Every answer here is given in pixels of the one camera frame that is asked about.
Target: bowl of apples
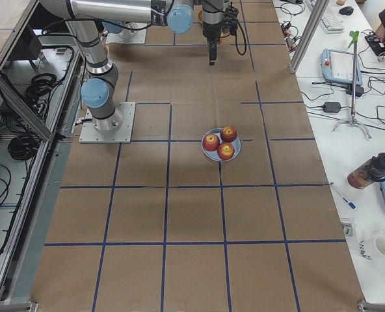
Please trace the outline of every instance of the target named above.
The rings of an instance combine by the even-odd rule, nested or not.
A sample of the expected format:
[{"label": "bowl of apples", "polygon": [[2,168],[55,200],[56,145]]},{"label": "bowl of apples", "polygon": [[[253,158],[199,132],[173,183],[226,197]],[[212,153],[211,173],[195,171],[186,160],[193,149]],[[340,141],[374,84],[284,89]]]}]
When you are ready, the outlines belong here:
[{"label": "bowl of apples", "polygon": [[214,161],[230,161],[240,153],[241,143],[232,125],[208,131],[201,141],[204,154]]}]

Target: tripod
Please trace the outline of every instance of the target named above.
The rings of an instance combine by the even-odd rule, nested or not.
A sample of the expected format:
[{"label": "tripod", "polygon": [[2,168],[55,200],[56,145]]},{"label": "tripod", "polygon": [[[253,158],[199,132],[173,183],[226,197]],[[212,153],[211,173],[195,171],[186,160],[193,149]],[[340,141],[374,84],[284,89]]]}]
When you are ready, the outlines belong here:
[{"label": "tripod", "polygon": [[356,119],[357,41],[358,41],[358,37],[359,37],[359,32],[358,31],[351,31],[350,37],[352,37],[352,41],[351,41],[349,47],[352,44],[354,44],[350,118],[340,119],[335,124],[332,131],[336,130],[339,125],[348,125],[350,127],[359,127],[364,132],[364,134],[366,135],[366,139],[370,140],[372,137],[369,134],[369,130],[367,130],[367,127],[363,123],[359,122]]}]

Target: white table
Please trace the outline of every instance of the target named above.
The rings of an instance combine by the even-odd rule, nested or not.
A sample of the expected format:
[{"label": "white table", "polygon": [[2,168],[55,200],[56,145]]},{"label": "white table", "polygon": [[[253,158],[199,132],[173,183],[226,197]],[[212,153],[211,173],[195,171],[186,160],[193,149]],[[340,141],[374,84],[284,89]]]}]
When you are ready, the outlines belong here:
[{"label": "white table", "polygon": [[[274,0],[273,2],[276,7],[284,4],[284,2],[279,0]],[[346,5],[354,8],[351,16],[339,15],[338,10],[341,6],[338,6],[335,0],[330,0],[329,7],[336,15],[344,20],[345,32],[341,34],[327,34],[319,26],[297,70],[300,89],[311,98],[320,94],[330,93],[329,86],[312,85],[313,81],[324,81],[320,68],[320,56],[323,49],[328,48],[352,52],[352,48],[347,48],[351,41],[349,32],[361,32],[370,29],[368,22],[355,1],[347,0]],[[300,10],[299,7],[294,5],[286,5],[286,7],[292,12],[298,12]],[[288,14],[283,13],[279,9],[276,9],[276,12],[279,21],[289,20]],[[298,27],[300,34],[303,32],[310,13],[311,10],[307,5],[304,13],[292,17],[292,25]],[[364,39],[364,35],[360,35],[358,51],[363,51],[367,46],[368,44]],[[384,62],[378,62],[371,49],[362,53],[361,56],[367,67],[385,68],[385,60]],[[368,77],[368,75],[362,75],[364,80],[363,87],[366,91],[369,89],[366,86]],[[383,88],[382,84],[375,84],[375,86]],[[343,89],[333,89],[335,90],[335,94],[320,97],[317,101],[309,101],[303,96],[304,102],[311,107],[322,105],[325,101],[338,101],[342,107],[351,105],[351,96],[347,95]],[[377,105],[385,106],[385,95],[378,95],[375,91],[364,94],[356,100],[357,112],[366,116],[376,116],[375,109]],[[321,109],[318,111],[307,109],[307,111],[325,114]],[[385,116],[385,109],[379,112],[382,113],[382,116]],[[372,140],[366,140],[360,128],[340,125],[336,131],[331,132],[336,123],[335,120],[312,114],[309,114],[309,116],[328,181],[335,182],[335,184],[343,190],[345,195],[357,206],[356,209],[351,209],[338,194],[333,192],[339,216],[341,218],[352,218],[354,220],[356,230],[355,239],[358,241],[367,238],[376,230],[382,230],[385,233],[385,204],[379,189],[379,183],[374,183],[364,190],[357,190],[352,188],[347,182],[347,175],[350,172],[372,156],[376,156],[379,152],[385,151],[385,131],[369,128],[373,138]],[[348,118],[350,116],[350,110],[343,109],[340,113],[329,114],[329,116]],[[359,115],[356,116],[356,119],[364,124],[378,127],[383,126],[377,121],[366,120]],[[372,261],[364,259],[360,255],[355,239],[347,239],[347,242],[365,299],[372,304],[385,304],[385,259],[374,259]]]}]

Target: pen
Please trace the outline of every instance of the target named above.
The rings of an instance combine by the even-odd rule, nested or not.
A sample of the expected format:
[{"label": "pen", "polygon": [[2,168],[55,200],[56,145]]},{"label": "pen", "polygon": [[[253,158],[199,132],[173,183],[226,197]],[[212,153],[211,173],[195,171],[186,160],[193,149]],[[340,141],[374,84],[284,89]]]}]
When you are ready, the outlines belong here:
[{"label": "pen", "polygon": [[343,192],[337,187],[337,185],[334,184],[334,182],[330,183],[330,186],[336,191],[337,194],[340,195],[341,198],[349,205],[352,209],[356,208],[356,206],[353,204],[353,202],[348,199],[346,195],[343,194]]}]

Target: power adapter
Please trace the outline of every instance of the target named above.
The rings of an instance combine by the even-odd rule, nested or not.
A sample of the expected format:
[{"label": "power adapter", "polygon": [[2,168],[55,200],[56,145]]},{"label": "power adapter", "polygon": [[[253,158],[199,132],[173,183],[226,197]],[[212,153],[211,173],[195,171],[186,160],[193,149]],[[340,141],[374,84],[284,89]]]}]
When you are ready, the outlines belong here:
[{"label": "power adapter", "polygon": [[339,102],[324,102],[322,106],[323,112],[334,112],[337,113],[341,110],[341,105]]},{"label": "power adapter", "polygon": [[[350,95],[352,94],[353,86],[350,84],[347,86],[346,94]],[[364,94],[364,88],[362,86],[356,85],[356,96],[361,97]]]}]

